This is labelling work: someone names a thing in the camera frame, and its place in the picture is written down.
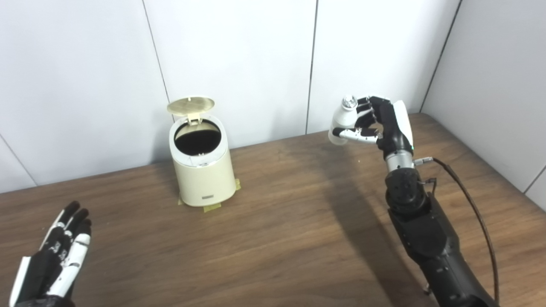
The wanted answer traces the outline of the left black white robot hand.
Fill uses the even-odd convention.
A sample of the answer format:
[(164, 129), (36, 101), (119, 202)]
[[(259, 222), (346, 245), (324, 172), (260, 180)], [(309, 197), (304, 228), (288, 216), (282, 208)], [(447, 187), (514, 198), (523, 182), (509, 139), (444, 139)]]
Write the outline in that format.
[(21, 259), (10, 307), (74, 307), (76, 278), (90, 247), (89, 211), (72, 201), (53, 221), (38, 251)]

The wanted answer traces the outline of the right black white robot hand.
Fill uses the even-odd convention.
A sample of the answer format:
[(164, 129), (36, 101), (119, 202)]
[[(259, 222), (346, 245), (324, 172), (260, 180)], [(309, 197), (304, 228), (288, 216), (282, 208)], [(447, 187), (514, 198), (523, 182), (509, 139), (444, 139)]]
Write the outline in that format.
[(377, 96), (345, 96), (334, 111), (328, 137), (335, 145), (348, 141), (377, 145), (385, 158), (400, 152), (413, 154), (415, 149), (404, 102)]

